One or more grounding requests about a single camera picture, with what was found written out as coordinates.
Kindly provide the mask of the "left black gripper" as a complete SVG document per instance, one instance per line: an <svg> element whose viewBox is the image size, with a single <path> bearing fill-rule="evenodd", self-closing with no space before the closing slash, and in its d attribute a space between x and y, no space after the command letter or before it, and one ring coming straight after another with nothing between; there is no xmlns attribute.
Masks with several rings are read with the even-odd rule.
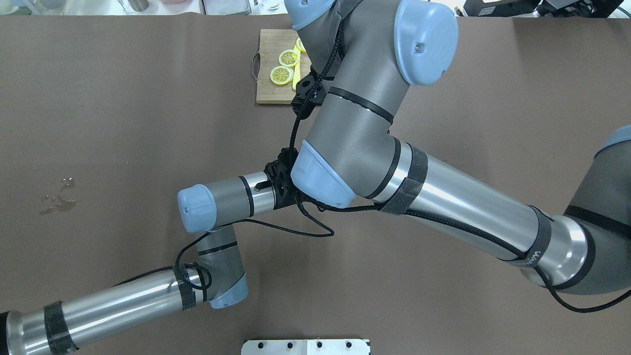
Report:
<svg viewBox="0 0 631 355"><path fill-rule="evenodd" d="M268 162L264 168L264 173L268 176L274 193L274 210L296 204L297 188L291 180L291 168L293 168L297 155L298 150L296 148L282 148L277 159Z"/></svg>

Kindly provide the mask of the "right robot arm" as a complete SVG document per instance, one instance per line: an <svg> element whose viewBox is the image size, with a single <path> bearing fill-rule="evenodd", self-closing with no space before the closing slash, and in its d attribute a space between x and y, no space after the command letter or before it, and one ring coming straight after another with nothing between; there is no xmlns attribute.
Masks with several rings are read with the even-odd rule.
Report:
<svg viewBox="0 0 631 355"><path fill-rule="evenodd" d="M291 177L438 228L569 294L630 287L630 22L287 0L329 88Z"/></svg>

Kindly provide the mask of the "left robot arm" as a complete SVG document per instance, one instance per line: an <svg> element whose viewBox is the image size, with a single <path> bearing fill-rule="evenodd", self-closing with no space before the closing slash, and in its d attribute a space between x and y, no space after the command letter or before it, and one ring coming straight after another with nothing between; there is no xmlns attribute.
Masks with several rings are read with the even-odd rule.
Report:
<svg viewBox="0 0 631 355"><path fill-rule="evenodd" d="M1 352L230 354L270 338L248 300L184 311L172 266L192 241L175 193L212 169L261 169L274 150L198 155L82 148L8 150L1 158Z"/></svg>

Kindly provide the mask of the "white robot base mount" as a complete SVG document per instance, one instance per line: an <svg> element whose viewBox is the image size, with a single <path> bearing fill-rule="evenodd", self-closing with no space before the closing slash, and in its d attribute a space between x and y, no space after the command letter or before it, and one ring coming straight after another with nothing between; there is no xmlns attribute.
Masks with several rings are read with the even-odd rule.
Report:
<svg viewBox="0 0 631 355"><path fill-rule="evenodd" d="M365 339L283 339L246 341L242 355L371 355Z"/></svg>

